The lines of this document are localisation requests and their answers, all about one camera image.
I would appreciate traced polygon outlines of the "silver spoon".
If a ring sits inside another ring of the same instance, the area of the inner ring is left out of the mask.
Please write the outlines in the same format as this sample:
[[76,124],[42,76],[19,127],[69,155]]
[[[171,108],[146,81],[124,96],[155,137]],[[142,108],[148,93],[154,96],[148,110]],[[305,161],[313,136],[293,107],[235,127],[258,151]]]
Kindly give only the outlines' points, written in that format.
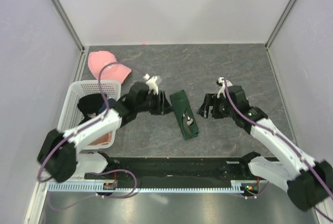
[[193,126],[195,124],[195,120],[191,118],[187,113],[183,114],[183,125],[184,126]]

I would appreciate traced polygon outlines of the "dark green cloth napkin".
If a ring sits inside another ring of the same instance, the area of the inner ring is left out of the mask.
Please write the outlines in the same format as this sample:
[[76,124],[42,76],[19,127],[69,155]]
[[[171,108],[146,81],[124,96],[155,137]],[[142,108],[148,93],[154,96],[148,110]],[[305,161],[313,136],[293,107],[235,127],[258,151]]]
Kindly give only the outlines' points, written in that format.
[[199,134],[199,129],[185,91],[179,90],[170,95],[170,101],[183,138],[189,140]]

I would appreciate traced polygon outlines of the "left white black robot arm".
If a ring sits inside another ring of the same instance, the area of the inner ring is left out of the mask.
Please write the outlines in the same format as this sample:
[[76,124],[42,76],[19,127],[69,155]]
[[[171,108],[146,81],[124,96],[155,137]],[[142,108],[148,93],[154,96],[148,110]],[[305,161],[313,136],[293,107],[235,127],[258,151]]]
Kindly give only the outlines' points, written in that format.
[[136,119],[140,112],[152,115],[165,115],[172,111],[165,92],[156,86],[136,82],[129,92],[117,102],[109,104],[95,118],[63,133],[51,130],[37,156],[40,170],[37,178],[45,170],[51,179],[65,182],[73,175],[95,174],[103,179],[112,177],[114,166],[101,154],[82,154],[81,151],[98,138],[115,131]]

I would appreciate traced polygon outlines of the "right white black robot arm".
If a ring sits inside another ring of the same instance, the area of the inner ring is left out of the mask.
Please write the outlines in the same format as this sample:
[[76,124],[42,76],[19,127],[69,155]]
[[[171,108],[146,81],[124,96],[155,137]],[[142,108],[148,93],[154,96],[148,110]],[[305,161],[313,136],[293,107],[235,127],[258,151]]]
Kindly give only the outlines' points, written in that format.
[[204,118],[230,117],[279,160],[275,164],[252,152],[238,166],[244,179],[261,177],[285,191],[292,203],[307,211],[332,197],[332,166],[317,161],[289,140],[259,107],[251,106],[243,88],[230,82],[219,84],[215,94],[206,94],[197,113]]

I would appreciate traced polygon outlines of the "pink baseball cap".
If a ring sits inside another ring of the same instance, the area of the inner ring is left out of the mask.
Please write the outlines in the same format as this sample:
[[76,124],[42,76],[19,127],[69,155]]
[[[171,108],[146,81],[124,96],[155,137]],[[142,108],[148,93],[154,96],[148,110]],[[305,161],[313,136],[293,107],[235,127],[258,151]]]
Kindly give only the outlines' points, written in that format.
[[131,69],[118,63],[114,54],[109,51],[93,51],[88,56],[88,68],[95,79],[98,79],[101,69],[109,64],[101,74],[101,80],[114,80],[121,84],[131,73]]

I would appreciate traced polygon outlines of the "black cloth in basket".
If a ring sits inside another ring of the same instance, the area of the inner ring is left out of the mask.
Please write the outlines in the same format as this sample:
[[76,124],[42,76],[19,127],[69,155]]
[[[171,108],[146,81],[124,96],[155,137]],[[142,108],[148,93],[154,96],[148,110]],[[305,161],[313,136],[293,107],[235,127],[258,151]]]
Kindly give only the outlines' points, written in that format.
[[103,96],[107,97],[107,94],[90,94],[79,100],[77,107],[84,117],[79,122],[79,125],[95,118],[105,111],[106,105]]

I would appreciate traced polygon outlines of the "peach cloth in basket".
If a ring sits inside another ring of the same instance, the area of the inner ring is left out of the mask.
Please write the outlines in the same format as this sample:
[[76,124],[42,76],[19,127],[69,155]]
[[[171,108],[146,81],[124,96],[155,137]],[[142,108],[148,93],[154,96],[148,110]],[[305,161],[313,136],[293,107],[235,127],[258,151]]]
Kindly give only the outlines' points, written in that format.
[[94,140],[91,142],[89,145],[90,146],[103,146],[107,145],[111,142],[112,139],[112,132],[106,133],[103,136],[100,136],[98,139]]

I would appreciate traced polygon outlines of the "white perforated plastic basket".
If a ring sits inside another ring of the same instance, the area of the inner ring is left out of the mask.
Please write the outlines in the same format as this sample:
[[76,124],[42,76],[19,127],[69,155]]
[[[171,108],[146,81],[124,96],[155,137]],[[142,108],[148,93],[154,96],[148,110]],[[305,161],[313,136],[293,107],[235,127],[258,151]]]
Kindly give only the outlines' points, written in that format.
[[[60,133],[60,141],[56,145],[64,147],[66,144],[73,146],[76,153],[82,150],[106,149],[113,145],[116,130],[120,128],[121,117],[112,109],[108,99],[116,102],[120,98],[121,84],[111,80],[77,81],[70,85],[62,108],[57,132]],[[84,118],[78,110],[79,100],[90,94],[107,94],[103,96],[106,108],[93,119],[79,125]],[[112,132],[111,142],[103,146],[90,146],[89,144],[106,133]]]

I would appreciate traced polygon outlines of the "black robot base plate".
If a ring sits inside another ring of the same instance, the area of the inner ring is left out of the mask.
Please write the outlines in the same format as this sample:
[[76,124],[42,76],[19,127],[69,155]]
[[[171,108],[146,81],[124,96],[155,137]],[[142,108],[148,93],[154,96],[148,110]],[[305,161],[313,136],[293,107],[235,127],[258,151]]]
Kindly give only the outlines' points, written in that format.
[[107,161],[105,172],[113,169],[131,171],[137,179],[176,176],[214,177],[222,180],[257,180],[245,164],[245,157],[109,157],[98,152]]

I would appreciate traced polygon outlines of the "left aluminium frame post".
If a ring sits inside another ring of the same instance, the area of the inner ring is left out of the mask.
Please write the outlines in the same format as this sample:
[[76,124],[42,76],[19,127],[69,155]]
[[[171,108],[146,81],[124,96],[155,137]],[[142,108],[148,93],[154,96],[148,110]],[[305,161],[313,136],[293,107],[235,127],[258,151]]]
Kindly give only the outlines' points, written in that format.
[[62,6],[60,0],[50,0],[52,5],[54,6],[57,14],[61,18],[63,24],[65,25],[67,31],[69,32],[70,36],[72,37],[76,47],[79,49],[80,52],[84,52],[85,46],[80,40],[76,30],[73,27],[64,7]]

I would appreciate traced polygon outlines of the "aluminium frame post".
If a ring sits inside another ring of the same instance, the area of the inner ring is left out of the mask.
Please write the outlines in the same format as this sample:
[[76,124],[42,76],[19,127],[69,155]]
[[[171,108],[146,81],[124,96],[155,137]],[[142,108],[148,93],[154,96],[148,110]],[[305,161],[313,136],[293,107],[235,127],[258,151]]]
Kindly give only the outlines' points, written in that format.
[[54,6],[57,14],[61,18],[63,24],[65,25],[67,31],[69,32],[70,36],[72,37],[76,47],[79,49],[80,52],[84,52],[85,46],[80,40],[76,30],[73,27],[64,7],[62,6],[60,0],[50,0],[52,5]]
[[287,18],[289,17],[291,11],[293,10],[294,6],[296,5],[298,0],[288,0],[284,10],[282,11],[278,21],[276,22],[271,34],[268,37],[268,40],[265,43],[265,49],[269,50],[271,45],[273,44],[275,38],[279,34],[280,30],[282,29],[283,25],[285,24]]

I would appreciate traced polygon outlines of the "right aluminium frame post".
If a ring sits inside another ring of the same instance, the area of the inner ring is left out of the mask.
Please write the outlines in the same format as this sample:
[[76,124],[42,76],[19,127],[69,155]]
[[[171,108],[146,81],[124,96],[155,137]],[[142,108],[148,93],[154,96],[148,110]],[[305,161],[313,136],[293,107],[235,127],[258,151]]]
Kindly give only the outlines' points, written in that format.
[[265,49],[269,50],[271,45],[273,44],[275,38],[279,34],[280,30],[282,29],[283,25],[285,24],[287,18],[289,17],[291,11],[293,10],[294,6],[296,5],[298,0],[288,0],[284,10],[282,11],[278,21],[276,22],[271,34],[268,37],[268,40],[265,43]]

